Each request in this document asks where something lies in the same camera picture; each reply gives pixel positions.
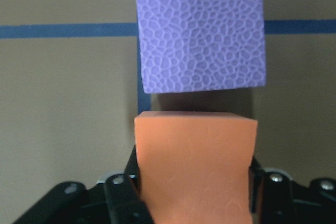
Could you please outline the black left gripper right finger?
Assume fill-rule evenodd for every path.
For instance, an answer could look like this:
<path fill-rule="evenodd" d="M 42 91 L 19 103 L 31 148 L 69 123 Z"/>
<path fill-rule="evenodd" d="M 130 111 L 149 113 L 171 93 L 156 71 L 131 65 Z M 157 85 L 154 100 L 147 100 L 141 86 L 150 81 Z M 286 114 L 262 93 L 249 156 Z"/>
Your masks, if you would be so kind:
<path fill-rule="evenodd" d="M 283 170 L 263 168 L 253 157 L 249 208 L 258 223 L 335 223 L 335 179 L 316 178 L 306 187 Z"/>

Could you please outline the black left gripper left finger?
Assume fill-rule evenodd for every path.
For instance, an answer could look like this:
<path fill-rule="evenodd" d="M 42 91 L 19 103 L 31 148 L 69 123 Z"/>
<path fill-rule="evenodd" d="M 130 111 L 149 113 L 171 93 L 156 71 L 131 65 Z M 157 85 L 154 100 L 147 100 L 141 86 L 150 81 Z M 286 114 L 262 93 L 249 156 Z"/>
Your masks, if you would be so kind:
<path fill-rule="evenodd" d="M 153 223 L 140 198 L 140 170 L 133 149 L 125 170 L 87 189 L 80 182 L 54 186 L 15 223 Z"/>

